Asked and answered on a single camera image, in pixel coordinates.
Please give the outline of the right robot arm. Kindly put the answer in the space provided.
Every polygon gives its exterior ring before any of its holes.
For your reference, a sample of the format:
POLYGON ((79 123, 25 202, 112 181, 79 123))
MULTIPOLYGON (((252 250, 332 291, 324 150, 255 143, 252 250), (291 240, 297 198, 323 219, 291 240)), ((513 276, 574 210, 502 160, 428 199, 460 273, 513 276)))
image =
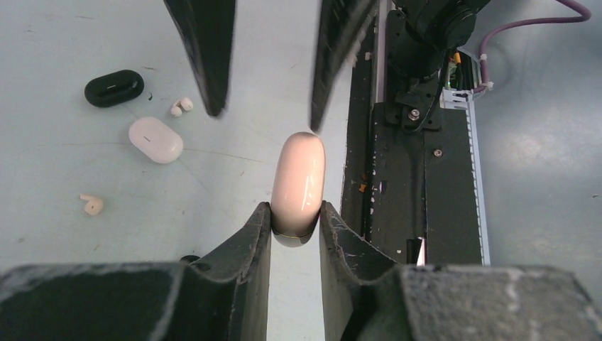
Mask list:
MULTIPOLYGON (((310 105, 310 129, 321 128, 333 83, 344 60, 376 14, 377 1, 322 1, 310 105)), ((396 1, 405 24, 401 37, 417 57, 395 59, 401 74, 430 76, 434 69, 417 69, 423 55, 443 60, 442 53, 467 42, 476 14, 486 1, 396 1)), ((229 90, 235 1, 166 1, 184 44, 204 108, 211 117, 225 109, 229 90)))

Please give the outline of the pink earbud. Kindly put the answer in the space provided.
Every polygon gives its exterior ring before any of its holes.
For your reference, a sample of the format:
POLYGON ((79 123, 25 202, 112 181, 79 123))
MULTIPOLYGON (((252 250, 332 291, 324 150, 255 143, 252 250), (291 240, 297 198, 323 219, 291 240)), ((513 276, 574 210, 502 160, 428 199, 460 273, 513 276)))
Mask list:
POLYGON ((90 216, 98 215, 104 208, 104 201, 99 197, 80 194, 80 199, 86 202, 84 211, 90 216))

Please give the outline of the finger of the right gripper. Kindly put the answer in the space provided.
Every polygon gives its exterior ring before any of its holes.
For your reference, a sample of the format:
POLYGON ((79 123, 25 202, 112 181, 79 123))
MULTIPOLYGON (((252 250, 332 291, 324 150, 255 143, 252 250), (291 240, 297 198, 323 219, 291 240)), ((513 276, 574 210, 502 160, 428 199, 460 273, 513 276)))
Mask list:
POLYGON ((310 102, 310 129, 320 131, 334 81, 376 14, 376 1, 321 4, 310 102))
POLYGON ((235 0, 164 0, 180 34, 206 113, 226 108, 236 14, 235 0))

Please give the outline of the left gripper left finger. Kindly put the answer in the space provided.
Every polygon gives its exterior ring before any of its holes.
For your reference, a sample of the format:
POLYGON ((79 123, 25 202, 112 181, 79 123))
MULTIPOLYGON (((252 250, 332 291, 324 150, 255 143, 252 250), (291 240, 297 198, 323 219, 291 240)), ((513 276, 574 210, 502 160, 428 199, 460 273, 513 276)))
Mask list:
POLYGON ((264 340, 270 206, 203 257, 43 264, 1 277, 2 340, 264 340))

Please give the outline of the pink earbud charging case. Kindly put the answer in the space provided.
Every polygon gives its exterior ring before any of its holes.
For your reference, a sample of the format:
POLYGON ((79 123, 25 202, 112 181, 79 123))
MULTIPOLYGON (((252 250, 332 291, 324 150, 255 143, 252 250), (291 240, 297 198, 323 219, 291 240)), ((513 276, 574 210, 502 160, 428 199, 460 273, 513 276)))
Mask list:
POLYGON ((272 231, 286 247, 310 240, 323 201, 326 156, 321 139, 297 132, 284 143, 270 199, 272 231))

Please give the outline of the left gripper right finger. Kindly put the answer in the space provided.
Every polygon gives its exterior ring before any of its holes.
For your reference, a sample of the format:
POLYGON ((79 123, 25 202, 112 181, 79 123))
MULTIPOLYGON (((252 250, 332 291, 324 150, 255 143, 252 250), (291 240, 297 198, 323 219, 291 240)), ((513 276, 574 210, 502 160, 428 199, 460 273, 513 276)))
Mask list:
POLYGON ((600 340, 576 277, 548 266, 399 264, 319 211, 327 340, 600 340))

